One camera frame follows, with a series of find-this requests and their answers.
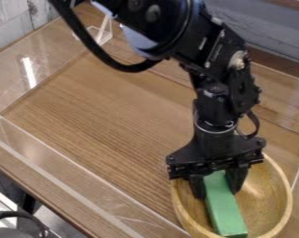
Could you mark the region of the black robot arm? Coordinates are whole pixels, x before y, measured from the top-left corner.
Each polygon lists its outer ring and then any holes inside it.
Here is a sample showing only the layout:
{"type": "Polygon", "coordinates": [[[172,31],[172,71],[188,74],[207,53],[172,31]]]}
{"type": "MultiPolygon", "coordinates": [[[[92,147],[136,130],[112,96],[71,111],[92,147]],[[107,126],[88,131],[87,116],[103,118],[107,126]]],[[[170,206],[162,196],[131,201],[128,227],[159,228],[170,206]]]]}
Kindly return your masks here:
{"type": "Polygon", "coordinates": [[[168,177],[186,179],[196,198],[207,197],[206,179],[225,174],[238,193],[253,165],[265,160],[267,145],[255,132],[238,128],[243,117],[261,122],[254,106],[262,88],[253,75],[246,40],[207,9],[204,0],[91,0],[92,5],[123,25],[127,40],[144,58],[123,64],[88,33],[74,9],[50,0],[79,40],[95,56],[126,73],[140,73],[166,60],[176,60],[190,75],[196,92],[192,104],[194,137],[167,156],[168,177]]]}

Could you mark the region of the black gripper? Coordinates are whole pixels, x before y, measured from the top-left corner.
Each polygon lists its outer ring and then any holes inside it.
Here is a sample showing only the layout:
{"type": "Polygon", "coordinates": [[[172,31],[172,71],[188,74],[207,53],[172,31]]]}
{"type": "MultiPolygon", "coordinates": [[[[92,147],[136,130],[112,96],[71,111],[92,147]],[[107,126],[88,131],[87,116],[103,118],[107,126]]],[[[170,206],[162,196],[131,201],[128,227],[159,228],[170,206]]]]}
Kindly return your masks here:
{"type": "Polygon", "coordinates": [[[254,136],[247,139],[237,128],[214,127],[194,123],[191,141],[167,156],[168,177],[187,179],[198,199],[206,198],[203,176],[226,170],[233,193],[239,193],[253,165],[265,160],[263,148],[267,140],[254,136]]]}

